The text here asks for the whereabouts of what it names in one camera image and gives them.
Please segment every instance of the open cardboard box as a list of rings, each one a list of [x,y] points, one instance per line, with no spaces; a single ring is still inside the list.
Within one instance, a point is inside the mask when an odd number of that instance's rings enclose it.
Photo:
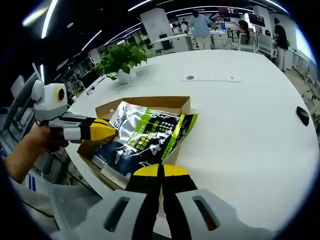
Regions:
[[[144,96],[144,97],[127,97],[121,98],[116,101],[106,103],[98,106],[95,109],[98,118],[110,119],[117,109],[119,104],[125,101],[129,104],[148,107],[151,109],[162,110],[175,114],[188,114],[190,110],[190,97],[189,96]],[[96,176],[103,181],[111,189],[125,189],[129,180],[115,171],[108,165],[100,165],[99,167],[92,162],[95,149],[105,144],[102,141],[84,141],[79,149],[78,154],[93,170]],[[166,160],[166,164],[175,165],[180,147],[178,146],[174,152]]]

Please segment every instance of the man in white shirt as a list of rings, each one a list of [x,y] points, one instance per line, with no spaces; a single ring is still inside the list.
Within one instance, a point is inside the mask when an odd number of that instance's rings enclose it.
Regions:
[[[213,26],[214,23],[206,16],[200,15],[197,10],[193,10],[192,14],[193,16],[189,20],[188,27],[193,27],[193,35],[200,49],[210,50],[212,41],[208,25]]]

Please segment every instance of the woman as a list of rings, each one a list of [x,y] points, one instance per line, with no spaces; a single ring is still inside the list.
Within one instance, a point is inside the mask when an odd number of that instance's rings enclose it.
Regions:
[[[246,40],[245,40],[245,44],[249,44],[249,40],[250,40],[250,32],[249,32],[249,25],[246,21],[244,20],[240,20],[238,22],[239,28],[238,28],[238,36],[240,35],[240,33],[246,34]]]

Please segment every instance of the ceiling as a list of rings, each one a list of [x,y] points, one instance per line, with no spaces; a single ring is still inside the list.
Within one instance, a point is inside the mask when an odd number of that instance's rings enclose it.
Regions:
[[[18,75],[27,77],[32,73],[31,63],[45,66],[46,81],[56,77],[56,68],[66,59],[81,52],[88,41],[100,30],[102,32],[83,50],[88,51],[105,44],[112,37],[139,22],[139,15],[155,7],[166,12],[198,6],[230,6],[249,8],[263,3],[270,11],[286,14],[281,9],[267,3],[266,0],[152,0],[132,11],[128,9],[144,0],[59,0],[49,22],[47,35],[41,38],[47,12],[28,27],[22,26],[23,19],[39,5],[49,6],[51,0],[8,1],[7,9],[12,10],[10,17],[1,17],[2,31],[6,33],[1,53],[2,82],[9,89]],[[168,14],[172,19],[176,14]]]

